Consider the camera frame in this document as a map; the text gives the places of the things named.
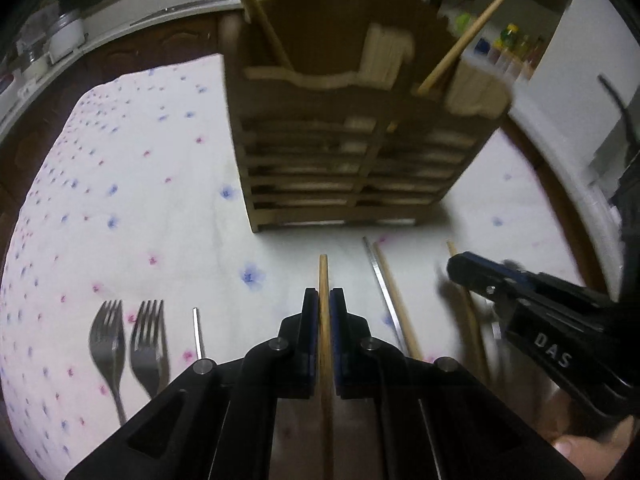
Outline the person's right hand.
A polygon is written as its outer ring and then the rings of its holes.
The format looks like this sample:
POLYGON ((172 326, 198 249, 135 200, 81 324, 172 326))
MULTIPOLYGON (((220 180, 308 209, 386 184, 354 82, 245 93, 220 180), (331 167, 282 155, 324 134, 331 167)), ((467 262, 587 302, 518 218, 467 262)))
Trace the person's right hand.
POLYGON ((623 420, 605 442, 565 436, 556 439, 553 447, 569 460, 586 479, 604 479, 623 457, 634 435, 634 418, 623 420))

